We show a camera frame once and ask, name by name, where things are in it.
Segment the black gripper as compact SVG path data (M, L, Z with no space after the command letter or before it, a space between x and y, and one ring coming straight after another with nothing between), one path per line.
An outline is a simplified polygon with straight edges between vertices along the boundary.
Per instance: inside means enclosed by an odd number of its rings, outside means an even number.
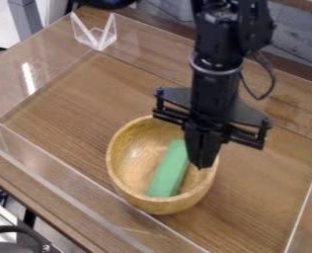
M229 142L262 149L272 119L246 104L240 95L242 57L214 62L192 55L192 86L156 88L154 117L180 125L188 158L198 168L213 165Z

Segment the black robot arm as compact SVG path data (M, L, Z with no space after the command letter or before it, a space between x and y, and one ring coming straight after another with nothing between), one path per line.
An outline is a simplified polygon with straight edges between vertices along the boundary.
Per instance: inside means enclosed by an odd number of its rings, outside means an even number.
M246 104L240 89L248 86L245 57L269 67L260 50L272 41L275 21L266 0L190 3L196 22L192 86L156 89L154 117L182 127L189 161L208 168L225 143L264 148L273 120Z

